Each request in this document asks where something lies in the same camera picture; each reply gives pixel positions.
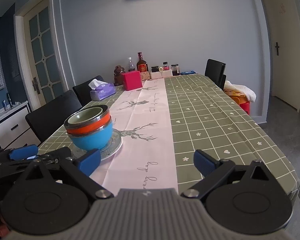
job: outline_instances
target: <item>doorway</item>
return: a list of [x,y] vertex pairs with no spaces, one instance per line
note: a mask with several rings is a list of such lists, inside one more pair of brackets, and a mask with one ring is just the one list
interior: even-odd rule
[[263,0],[272,53],[272,96],[300,110],[300,19],[295,0]]
[[24,28],[32,85],[43,106],[64,92],[51,37],[49,0],[24,16]]
[[22,81],[35,110],[68,90],[53,0],[29,0],[15,13],[15,39]]

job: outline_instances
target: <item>gray gripper base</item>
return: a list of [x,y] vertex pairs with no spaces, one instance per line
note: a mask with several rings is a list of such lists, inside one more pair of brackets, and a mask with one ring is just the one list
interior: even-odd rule
[[5,239],[293,240],[283,229],[262,236],[230,231],[217,224],[199,200],[180,197],[174,189],[121,189],[115,198],[95,201],[86,217],[66,231],[47,236],[12,231]]

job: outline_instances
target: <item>metal screw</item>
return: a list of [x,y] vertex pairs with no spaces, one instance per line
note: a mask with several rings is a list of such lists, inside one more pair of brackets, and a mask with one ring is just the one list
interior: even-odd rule
[[196,198],[199,196],[199,191],[196,189],[190,188],[183,192],[183,195],[188,198]]
[[109,198],[111,196],[111,192],[106,189],[101,189],[96,192],[96,196],[98,198]]

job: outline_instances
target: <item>jar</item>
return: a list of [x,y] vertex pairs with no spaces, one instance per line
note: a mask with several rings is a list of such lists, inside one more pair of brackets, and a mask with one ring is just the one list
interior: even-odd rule
[[159,66],[151,67],[151,72],[159,72]]
[[173,65],[171,65],[171,70],[172,70],[172,75],[173,76],[180,75],[179,64],[173,64]]

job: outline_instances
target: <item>tissue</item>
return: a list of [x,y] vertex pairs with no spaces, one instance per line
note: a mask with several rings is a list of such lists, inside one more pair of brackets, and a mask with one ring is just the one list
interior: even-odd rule
[[113,94],[115,94],[115,88],[113,84],[108,84],[107,82],[92,80],[89,83],[91,87],[90,96],[92,101],[101,101]]
[[108,83],[94,79],[89,83],[89,87],[91,87],[91,89],[95,90],[98,86],[104,85],[104,84],[108,84]]

